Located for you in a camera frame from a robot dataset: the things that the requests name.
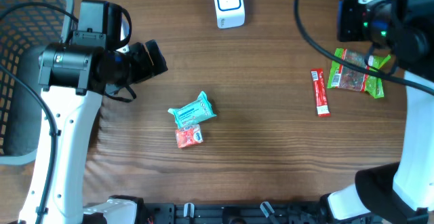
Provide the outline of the orange snack packet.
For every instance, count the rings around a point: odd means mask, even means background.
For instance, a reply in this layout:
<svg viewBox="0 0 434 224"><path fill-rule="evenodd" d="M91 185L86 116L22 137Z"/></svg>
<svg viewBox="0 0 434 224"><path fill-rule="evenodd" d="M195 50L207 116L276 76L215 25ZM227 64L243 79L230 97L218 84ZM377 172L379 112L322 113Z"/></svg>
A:
<svg viewBox="0 0 434 224"><path fill-rule="evenodd" d="M176 142L178 148L182 149L203 142L203 136L199 124L187 126L176 130Z"/></svg>

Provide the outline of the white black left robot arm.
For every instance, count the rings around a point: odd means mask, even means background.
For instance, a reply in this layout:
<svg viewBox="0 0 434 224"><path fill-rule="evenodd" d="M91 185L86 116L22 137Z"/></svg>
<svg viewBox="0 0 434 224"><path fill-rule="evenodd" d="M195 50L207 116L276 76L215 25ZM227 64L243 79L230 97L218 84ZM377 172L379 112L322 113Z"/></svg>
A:
<svg viewBox="0 0 434 224"><path fill-rule="evenodd" d="M140 198L115 195L83 205L83 176L92 127L102 99L118 99L167 71L155 40L130 43L122 23L126 9L108 1L83 0L77 28L39 56L36 95L43 110L31 186L19 223L142 223Z"/></svg>

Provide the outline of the green candy bag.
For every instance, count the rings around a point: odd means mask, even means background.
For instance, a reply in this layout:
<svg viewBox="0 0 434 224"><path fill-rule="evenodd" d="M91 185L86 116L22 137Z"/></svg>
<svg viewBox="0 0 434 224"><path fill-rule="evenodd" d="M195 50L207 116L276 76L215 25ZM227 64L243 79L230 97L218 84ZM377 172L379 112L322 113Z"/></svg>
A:
<svg viewBox="0 0 434 224"><path fill-rule="evenodd" d="M364 68L369 68L371 71L374 71L374 68L382 68L391 59L390 55L386 57L371 55L368 58L368 65L366 65L364 62L365 56L359 52L344 48L337 48L334 52L334 55L343 61L347 61ZM339 88L356 92L367 92L373 98L384 97L382 80L380 78L354 71L353 69L345 67L336 61L332 61L327 88Z"/></svg>

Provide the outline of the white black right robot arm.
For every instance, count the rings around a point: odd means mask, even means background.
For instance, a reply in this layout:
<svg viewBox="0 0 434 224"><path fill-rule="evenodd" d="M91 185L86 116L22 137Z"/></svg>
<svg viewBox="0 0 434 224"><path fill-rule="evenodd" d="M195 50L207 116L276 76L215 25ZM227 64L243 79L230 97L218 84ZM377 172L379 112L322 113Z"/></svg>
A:
<svg viewBox="0 0 434 224"><path fill-rule="evenodd" d="M390 223L426 223L433 210L433 0L341 0L341 42L386 48L404 70L407 115L397 163L361 170L345 189L325 195L324 223L375 214Z"/></svg>

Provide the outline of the red coffee stick sachet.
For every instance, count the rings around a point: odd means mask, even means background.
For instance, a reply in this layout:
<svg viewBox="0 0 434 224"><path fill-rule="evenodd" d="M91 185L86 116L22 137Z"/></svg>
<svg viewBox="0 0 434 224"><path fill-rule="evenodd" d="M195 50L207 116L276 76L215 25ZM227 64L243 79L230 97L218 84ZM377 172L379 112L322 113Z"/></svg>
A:
<svg viewBox="0 0 434 224"><path fill-rule="evenodd" d="M319 117L329 117L331 113L328 107L323 69L311 69L311 77L313 79L317 115Z"/></svg>

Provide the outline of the teal tissue pack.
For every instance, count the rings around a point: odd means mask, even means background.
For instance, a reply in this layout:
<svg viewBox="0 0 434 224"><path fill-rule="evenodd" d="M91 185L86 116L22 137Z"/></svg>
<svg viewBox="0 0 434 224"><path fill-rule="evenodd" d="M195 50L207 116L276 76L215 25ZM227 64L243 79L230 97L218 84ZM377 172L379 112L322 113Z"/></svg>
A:
<svg viewBox="0 0 434 224"><path fill-rule="evenodd" d="M204 91L201 91L197 99L188 105L179 109L170 108L167 112L174 116L175 123L179 129L200 124L205 120L216 117L208 96Z"/></svg>

